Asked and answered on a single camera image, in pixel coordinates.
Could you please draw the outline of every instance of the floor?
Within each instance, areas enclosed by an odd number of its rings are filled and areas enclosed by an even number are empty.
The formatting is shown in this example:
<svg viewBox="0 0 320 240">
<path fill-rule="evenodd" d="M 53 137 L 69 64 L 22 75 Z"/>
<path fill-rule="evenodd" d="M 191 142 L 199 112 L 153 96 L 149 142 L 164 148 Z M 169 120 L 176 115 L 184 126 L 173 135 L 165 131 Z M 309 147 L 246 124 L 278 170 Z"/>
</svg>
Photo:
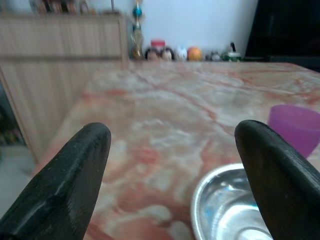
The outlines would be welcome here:
<svg viewBox="0 0 320 240">
<path fill-rule="evenodd" d="M 0 218 L 31 180 L 35 167 L 27 147 L 0 147 Z"/>
</svg>

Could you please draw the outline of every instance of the pink cup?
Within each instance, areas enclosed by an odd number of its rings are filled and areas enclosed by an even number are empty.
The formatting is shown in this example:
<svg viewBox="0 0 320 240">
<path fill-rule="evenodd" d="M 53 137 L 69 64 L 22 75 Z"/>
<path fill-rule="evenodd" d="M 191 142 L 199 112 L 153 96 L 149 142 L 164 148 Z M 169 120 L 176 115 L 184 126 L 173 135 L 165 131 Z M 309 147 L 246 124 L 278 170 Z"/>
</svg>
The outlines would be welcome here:
<svg viewBox="0 0 320 240">
<path fill-rule="evenodd" d="M 307 158 L 320 143 L 320 113 L 294 105 L 276 105 L 268 125 Z"/>
</svg>

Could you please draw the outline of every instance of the orange ball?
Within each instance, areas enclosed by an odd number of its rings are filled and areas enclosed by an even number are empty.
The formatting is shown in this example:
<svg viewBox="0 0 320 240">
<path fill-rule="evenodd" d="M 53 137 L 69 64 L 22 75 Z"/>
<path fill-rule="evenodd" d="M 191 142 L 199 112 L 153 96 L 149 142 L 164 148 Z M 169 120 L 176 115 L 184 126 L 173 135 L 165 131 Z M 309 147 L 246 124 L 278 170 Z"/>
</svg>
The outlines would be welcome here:
<svg viewBox="0 0 320 240">
<path fill-rule="evenodd" d="M 189 61 L 200 61 L 202 60 L 202 52 L 198 47 L 190 47 L 188 49 L 188 60 Z"/>
</svg>

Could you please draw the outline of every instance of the wooden panel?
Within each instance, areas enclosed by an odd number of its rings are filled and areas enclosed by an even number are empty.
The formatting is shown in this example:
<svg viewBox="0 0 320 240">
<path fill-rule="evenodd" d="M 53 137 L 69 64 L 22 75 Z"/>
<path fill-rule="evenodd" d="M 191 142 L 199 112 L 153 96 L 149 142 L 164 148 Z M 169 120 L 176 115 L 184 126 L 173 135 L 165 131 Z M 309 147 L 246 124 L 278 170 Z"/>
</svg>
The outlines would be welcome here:
<svg viewBox="0 0 320 240">
<path fill-rule="evenodd" d="M 39 161 L 99 61 L 6 62 L 2 84 L 36 161 Z"/>
<path fill-rule="evenodd" d="M 121 16 L 0 17 L 0 55 L 120 58 L 122 19 Z"/>
</svg>

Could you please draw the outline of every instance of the metal bowl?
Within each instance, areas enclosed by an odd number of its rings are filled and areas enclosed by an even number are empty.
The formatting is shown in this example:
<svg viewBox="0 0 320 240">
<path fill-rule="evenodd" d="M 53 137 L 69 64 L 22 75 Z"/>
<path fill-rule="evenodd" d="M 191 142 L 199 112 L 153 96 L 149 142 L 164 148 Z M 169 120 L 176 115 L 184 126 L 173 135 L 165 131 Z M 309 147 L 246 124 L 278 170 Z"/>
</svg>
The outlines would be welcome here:
<svg viewBox="0 0 320 240">
<path fill-rule="evenodd" d="M 191 217 L 197 240 L 272 240 L 241 163 L 217 168 L 200 181 Z"/>
</svg>

